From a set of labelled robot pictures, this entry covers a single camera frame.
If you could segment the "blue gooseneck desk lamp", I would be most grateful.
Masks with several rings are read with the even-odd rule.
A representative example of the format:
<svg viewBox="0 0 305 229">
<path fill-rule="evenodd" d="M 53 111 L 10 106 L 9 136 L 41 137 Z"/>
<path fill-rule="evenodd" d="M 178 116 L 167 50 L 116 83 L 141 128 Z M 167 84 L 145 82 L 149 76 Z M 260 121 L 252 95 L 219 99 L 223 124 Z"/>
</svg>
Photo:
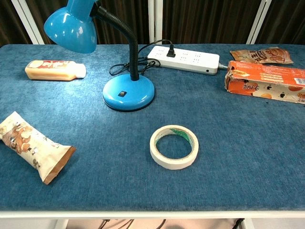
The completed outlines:
<svg viewBox="0 0 305 229">
<path fill-rule="evenodd" d="M 96 17 L 119 30 L 129 43 L 129 73 L 110 79 L 103 88 L 103 100 L 112 109 L 135 111 L 155 97 L 150 79 L 138 73 L 138 42 L 132 28 L 108 12 L 97 0 L 68 0 L 45 21 L 47 36 L 61 47 L 78 53 L 92 53 L 97 46 Z"/>
</svg>

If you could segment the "cream masking tape roll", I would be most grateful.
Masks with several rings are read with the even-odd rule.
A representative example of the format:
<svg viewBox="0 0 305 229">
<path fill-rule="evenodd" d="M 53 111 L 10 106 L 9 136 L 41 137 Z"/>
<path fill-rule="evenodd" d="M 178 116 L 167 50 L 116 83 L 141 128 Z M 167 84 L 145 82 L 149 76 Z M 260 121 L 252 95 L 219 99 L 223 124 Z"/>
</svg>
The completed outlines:
<svg viewBox="0 0 305 229">
<path fill-rule="evenodd" d="M 179 159 L 172 159 L 162 155 L 157 149 L 157 142 L 166 135 L 178 135 L 184 138 L 191 146 L 191 152 Z M 180 125 L 165 125 L 157 129 L 150 138 L 150 154 L 160 166 L 169 170 L 179 170 L 190 166 L 199 152 L 199 142 L 196 135 L 186 127 Z"/>
</svg>

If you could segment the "white power strip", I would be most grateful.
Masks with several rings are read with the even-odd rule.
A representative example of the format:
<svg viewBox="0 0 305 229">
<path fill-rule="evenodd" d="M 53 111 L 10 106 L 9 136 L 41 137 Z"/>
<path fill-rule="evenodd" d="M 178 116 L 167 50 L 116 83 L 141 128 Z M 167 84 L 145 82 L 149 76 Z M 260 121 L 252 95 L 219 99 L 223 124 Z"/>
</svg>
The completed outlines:
<svg viewBox="0 0 305 229">
<path fill-rule="evenodd" d="M 168 47 L 155 46 L 148 58 L 158 60 L 161 67 L 209 75 L 217 73 L 220 60 L 218 54 L 174 48 L 175 57 L 169 57 L 168 51 Z"/>
</svg>

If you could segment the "blue table cloth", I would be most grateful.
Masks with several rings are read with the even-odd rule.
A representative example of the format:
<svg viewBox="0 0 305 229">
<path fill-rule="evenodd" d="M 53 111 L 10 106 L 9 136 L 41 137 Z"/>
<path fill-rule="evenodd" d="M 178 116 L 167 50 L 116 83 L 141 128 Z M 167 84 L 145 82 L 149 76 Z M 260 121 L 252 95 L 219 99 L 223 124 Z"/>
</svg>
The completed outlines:
<svg viewBox="0 0 305 229">
<path fill-rule="evenodd" d="M 0 140 L 0 211 L 305 210 L 305 105 L 230 94 L 225 71 L 145 72 L 154 101 L 136 112 L 105 105 L 109 68 L 127 45 L 91 54 L 57 45 L 0 47 L 0 122 L 17 112 L 53 141 L 76 147 L 49 185 Z M 34 60 L 84 64 L 72 81 L 31 80 Z M 164 125 L 195 133 L 199 152 L 183 170 L 154 162 L 149 141 Z"/>
</svg>

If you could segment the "dark brown curtain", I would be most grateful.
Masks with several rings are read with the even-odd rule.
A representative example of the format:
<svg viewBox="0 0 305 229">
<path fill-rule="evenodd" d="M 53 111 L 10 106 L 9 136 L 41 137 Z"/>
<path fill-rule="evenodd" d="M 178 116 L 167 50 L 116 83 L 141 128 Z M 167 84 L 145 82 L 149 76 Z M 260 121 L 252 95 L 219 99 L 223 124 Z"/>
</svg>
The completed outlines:
<svg viewBox="0 0 305 229">
<path fill-rule="evenodd" d="M 0 0 L 0 47 L 6 44 L 32 44 L 11 0 Z"/>
<path fill-rule="evenodd" d="M 67 6 L 68 0 L 25 0 L 45 44 L 54 44 L 43 26 L 56 10 Z M 101 5 L 135 32 L 139 44 L 149 43 L 148 0 L 100 0 Z M 113 26 L 95 18 L 93 20 L 98 44 L 127 44 L 127 39 Z"/>
<path fill-rule="evenodd" d="M 245 44 L 261 0 L 163 0 L 163 38 Z"/>
<path fill-rule="evenodd" d="M 272 0 L 255 43 L 305 45 L 305 0 Z"/>
</svg>

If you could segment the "orange red small packet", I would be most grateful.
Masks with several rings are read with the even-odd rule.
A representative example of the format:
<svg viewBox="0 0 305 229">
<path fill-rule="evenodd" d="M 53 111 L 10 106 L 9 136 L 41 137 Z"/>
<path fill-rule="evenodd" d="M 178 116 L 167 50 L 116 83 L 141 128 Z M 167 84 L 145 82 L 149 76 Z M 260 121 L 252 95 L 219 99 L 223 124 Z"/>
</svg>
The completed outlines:
<svg viewBox="0 0 305 229">
<path fill-rule="evenodd" d="M 84 64 L 74 61 L 34 60 L 25 72 L 31 80 L 72 81 L 86 76 Z"/>
</svg>

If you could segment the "orange cardboard snack box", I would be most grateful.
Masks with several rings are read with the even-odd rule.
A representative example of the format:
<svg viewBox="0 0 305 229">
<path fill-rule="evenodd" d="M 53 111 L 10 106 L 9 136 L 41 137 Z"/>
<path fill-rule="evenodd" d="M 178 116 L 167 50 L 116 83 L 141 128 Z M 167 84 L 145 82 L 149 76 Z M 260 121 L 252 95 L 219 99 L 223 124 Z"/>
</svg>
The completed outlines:
<svg viewBox="0 0 305 229">
<path fill-rule="evenodd" d="M 224 79 L 229 93 L 305 104 L 305 70 L 230 61 Z"/>
</svg>

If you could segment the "beige cartoon snack bag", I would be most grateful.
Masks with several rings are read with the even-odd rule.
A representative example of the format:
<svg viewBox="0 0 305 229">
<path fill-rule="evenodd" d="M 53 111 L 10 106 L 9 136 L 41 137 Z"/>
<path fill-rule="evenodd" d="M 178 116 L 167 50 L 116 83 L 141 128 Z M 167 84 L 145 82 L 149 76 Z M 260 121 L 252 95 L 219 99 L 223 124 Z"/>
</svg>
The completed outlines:
<svg viewBox="0 0 305 229">
<path fill-rule="evenodd" d="M 15 111 L 0 123 L 0 139 L 34 167 L 46 185 L 55 179 L 76 150 L 53 142 Z"/>
</svg>

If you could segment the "orange spouted food pouch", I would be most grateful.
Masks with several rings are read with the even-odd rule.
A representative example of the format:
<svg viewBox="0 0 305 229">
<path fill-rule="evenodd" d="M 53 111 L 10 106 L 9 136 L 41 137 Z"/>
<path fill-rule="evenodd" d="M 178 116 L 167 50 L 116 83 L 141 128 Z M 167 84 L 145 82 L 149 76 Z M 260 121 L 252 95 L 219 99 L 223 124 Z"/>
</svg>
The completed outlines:
<svg viewBox="0 0 305 229">
<path fill-rule="evenodd" d="M 253 50 L 237 50 L 230 51 L 231 55 L 236 61 L 249 62 L 249 63 L 279 63 L 279 64 L 292 64 L 294 63 L 290 57 L 290 53 L 279 47 L 270 47 Z"/>
</svg>

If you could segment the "white frame post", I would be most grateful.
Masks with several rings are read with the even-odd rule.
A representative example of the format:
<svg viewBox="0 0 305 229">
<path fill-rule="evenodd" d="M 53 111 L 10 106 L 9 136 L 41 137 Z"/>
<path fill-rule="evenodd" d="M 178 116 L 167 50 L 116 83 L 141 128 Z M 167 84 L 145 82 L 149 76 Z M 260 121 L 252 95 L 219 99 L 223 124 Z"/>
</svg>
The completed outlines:
<svg viewBox="0 0 305 229">
<path fill-rule="evenodd" d="M 271 3 L 272 0 L 261 0 L 250 33 L 248 35 L 246 44 L 255 44 Z"/>
<path fill-rule="evenodd" d="M 163 38 L 163 0 L 148 0 L 149 42 Z"/>
<path fill-rule="evenodd" d="M 41 33 L 35 23 L 32 13 L 26 3 L 26 0 L 11 0 L 31 42 L 33 44 L 44 45 Z"/>
</svg>

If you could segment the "white table frame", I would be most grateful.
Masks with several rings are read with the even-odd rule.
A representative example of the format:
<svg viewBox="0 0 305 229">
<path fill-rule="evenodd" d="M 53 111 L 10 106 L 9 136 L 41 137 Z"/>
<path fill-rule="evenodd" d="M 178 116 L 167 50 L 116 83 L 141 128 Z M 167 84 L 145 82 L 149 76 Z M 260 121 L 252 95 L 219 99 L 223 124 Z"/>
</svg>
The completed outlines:
<svg viewBox="0 0 305 229">
<path fill-rule="evenodd" d="M 0 219 L 255 219 L 304 218 L 305 210 L 279 211 L 0 211 Z"/>
</svg>

